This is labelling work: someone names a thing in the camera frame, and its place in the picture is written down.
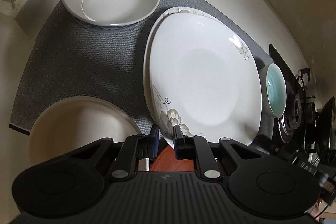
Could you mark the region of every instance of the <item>cable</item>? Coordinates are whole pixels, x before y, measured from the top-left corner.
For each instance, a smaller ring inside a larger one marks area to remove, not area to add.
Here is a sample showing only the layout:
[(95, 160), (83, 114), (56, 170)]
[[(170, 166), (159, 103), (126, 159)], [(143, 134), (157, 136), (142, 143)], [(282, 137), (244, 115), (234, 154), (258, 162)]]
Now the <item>cable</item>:
[(329, 205), (325, 206), (325, 208), (324, 208), (322, 211), (320, 211), (320, 213), (319, 213), (317, 216), (315, 216), (314, 218), (317, 219), (321, 214), (324, 213), (324, 211), (325, 211), (328, 207), (329, 207)]

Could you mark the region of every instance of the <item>gas stove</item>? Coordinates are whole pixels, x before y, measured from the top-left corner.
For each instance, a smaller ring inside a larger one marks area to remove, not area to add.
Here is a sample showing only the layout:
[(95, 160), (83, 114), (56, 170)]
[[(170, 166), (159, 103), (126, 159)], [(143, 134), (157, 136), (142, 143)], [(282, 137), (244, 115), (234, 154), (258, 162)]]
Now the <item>gas stove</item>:
[(314, 143), (311, 128), (315, 127), (315, 104), (309, 102), (315, 96), (307, 95), (307, 86), (303, 76), (306, 74), (310, 81), (310, 69), (303, 68), (295, 76), (277, 50), (269, 45), (269, 55), (278, 65), (286, 83), (287, 105), (282, 117), (276, 118), (273, 128), (273, 142), (281, 148), (285, 146), (288, 151), (311, 152)]

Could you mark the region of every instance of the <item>floral pattern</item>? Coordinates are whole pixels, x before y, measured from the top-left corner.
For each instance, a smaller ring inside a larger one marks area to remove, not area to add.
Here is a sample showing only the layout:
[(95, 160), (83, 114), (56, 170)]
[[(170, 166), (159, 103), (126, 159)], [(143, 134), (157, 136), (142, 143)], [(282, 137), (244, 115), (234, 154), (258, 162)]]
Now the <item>floral pattern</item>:
[(173, 108), (169, 109), (166, 113), (161, 111), (160, 121), (166, 130), (166, 134), (169, 134), (171, 137), (173, 137), (173, 128), (177, 125), (180, 126), (183, 135), (190, 135), (189, 128), (181, 123), (182, 119), (179, 113)]
[(179, 8), (177, 8), (176, 10), (173, 10), (172, 12), (167, 12), (166, 14), (163, 14), (162, 18), (165, 19), (167, 16), (170, 16), (170, 15), (176, 14), (176, 13), (189, 13), (189, 11), (186, 10), (186, 9), (180, 10)]
[(240, 47), (237, 47), (236, 48), (238, 49), (239, 53), (240, 54), (243, 54), (244, 57), (245, 57), (245, 60), (250, 60), (250, 57), (247, 56), (247, 52), (248, 52), (248, 49), (245, 45), (241, 45)]
[(155, 106), (157, 108), (158, 114), (160, 116), (160, 122), (162, 124), (162, 126), (160, 127), (161, 133), (173, 138), (174, 126), (180, 126), (183, 135), (190, 135), (189, 128), (182, 123), (182, 118), (180, 117), (177, 110), (173, 108), (168, 109), (168, 106), (170, 104), (168, 98), (163, 99), (155, 86), (153, 86), (152, 88), (154, 94), (156, 95), (154, 96)]
[(247, 46), (243, 42), (241, 42), (236, 35), (234, 35), (233, 38), (229, 38), (229, 40), (238, 49), (239, 53), (244, 55), (245, 60), (250, 60), (250, 57), (247, 55)]

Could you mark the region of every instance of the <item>orange plate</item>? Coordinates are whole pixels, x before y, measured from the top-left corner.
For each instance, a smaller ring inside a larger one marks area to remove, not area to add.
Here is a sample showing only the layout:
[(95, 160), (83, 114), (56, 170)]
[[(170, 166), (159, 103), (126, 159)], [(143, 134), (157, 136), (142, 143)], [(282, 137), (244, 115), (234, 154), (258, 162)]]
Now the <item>orange plate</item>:
[(178, 160), (175, 158), (174, 149), (169, 145), (161, 152), (154, 161), (151, 170), (154, 172), (180, 172), (194, 171), (194, 162), (192, 160)]

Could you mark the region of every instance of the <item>white bowl rim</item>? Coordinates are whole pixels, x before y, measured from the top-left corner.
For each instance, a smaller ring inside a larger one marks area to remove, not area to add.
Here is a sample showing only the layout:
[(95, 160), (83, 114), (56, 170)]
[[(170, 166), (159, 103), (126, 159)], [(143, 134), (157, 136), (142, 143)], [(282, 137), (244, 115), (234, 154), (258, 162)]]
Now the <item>white bowl rim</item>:
[(282, 109), (281, 109), (281, 115), (280, 116), (277, 116), (277, 115), (275, 115), (275, 113), (274, 113), (274, 111), (273, 111), (273, 109), (272, 109), (272, 106), (271, 106), (271, 104), (270, 104), (270, 102), (269, 102), (269, 98), (268, 98), (268, 89), (267, 89), (267, 86), (266, 86), (266, 92), (267, 92), (267, 99), (268, 99), (268, 105), (269, 105), (269, 109), (271, 110), (271, 112), (273, 113), (273, 115), (274, 115), (274, 117), (275, 118), (280, 118), (283, 114), (284, 114), (284, 112), (285, 112), (285, 109), (286, 109), (286, 104), (287, 104), (287, 94), (286, 94), (286, 83), (285, 83), (285, 78), (284, 78), (284, 75), (282, 74), (282, 71), (280, 70), (280, 68), (278, 67), (278, 65), (276, 65), (275, 63), (271, 63), (268, 67), (267, 67), (267, 72), (266, 72), (266, 77), (267, 77), (267, 75), (268, 75), (268, 71), (269, 71), (269, 68), (270, 67), (274, 67), (274, 68), (276, 68), (276, 70), (277, 70), (277, 72), (280, 72), (280, 73), (278, 73), (278, 75), (281, 77), (281, 84), (283, 84), (283, 87), (284, 87), (284, 89), (282, 89), (282, 91), (283, 91), (283, 93), (284, 93), (284, 98), (285, 98), (285, 103), (284, 103), (284, 105), (283, 105), (283, 107), (282, 107)]
[(76, 18), (78, 18), (79, 20), (81, 21), (84, 21), (84, 22), (87, 22), (87, 23), (90, 23), (92, 25), (96, 25), (96, 26), (103, 26), (103, 27), (107, 27), (107, 26), (127, 26), (127, 25), (132, 25), (132, 24), (135, 24), (137, 22), (140, 22), (142, 21), (143, 19), (149, 17), (154, 11), (155, 9), (157, 8), (157, 6), (159, 5), (159, 2), (160, 0), (157, 0), (157, 3), (155, 4), (154, 8), (148, 13), (146, 14), (145, 16), (141, 17), (140, 19), (137, 19), (137, 20), (133, 20), (133, 21), (130, 21), (130, 22), (125, 22), (125, 23), (117, 23), (117, 24), (101, 24), (101, 23), (96, 23), (94, 21), (90, 21), (88, 20), (87, 18), (84, 18), (84, 17), (81, 17), (80, 15), (77, 15), (76, 13), (74, 13), (69, 7), (68, 5), (66, 4), (66, 2), (64, 0), (62, 0), (62, 3), (63, 5), (65, 6), (65, 8)]
[(94, 102), (94, 103), (97, 103), (97, 104), (101, 104), (104, 107), (108, 107), (108, 108), (120, 111), (122, 114), (125, 115), (124, 118), (132, 125), (132, 127), (135, 129), (135, 131), (137, 131), (138, 133), (141, 133), (137, 124), (133, 121), (133, 119), (131, 119), (128, 116), (128, 114), (125, 111), (123, 111), (121, 108), (117, 107), (116, 105), (114, 105), (114, 104), (112, 104), (108, 101), (105, 101), (105, 100), (100, 99), (100, 98), (92, 97), (92, 96), (67, 97), (67, 98), (61, 99), (61, 100), (51, 104), (50, 106), (48, 106), (45, 110), (42, 111), (42, 113), (38, 116), (38, 118), (34, 122), (33, 127), (30, 131), (30, 134), (29, 134), (29, 139), (28, 139), (28, 160), (29, 160), (30, 163), (33, 162), (32, 158), (31, 158), (32, 142), (34, 142), (34, 139), (36, 138), (36, 134), (35, 134), (36, 127), (39, 125), (41, 120), (43, 120), (45, 116), (49, 115), (49, 113), (51, 111), (53, 111), (55, 108), (58, 108), (60, 105), (63, 105), (64, 103), (71, 103), (73, 101), (81, 101), (81, 100)]

